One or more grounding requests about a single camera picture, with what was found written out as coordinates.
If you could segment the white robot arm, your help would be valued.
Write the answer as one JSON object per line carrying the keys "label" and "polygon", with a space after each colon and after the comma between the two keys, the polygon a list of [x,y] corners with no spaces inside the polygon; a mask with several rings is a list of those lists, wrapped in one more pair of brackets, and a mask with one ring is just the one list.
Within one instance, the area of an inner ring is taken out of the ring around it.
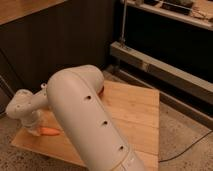
{"label": "white robot arm", "polygon": [[41,90],[18,90],[6,114],[40,133],[39,110],[48,107],[90,171],[145,171],[142,159],[113,123],[99,94],[104,76],[94,65],[62,69]]}

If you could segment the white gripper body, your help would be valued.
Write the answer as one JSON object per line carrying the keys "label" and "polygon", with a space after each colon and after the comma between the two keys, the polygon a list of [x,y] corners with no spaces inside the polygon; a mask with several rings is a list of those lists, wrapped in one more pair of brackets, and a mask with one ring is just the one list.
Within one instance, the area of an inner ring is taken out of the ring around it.
{"label": "white gripper body", "polygon": [[34,111],[22,118],[22,126],[34,136],[41,135],[43,119],[40,111]]}

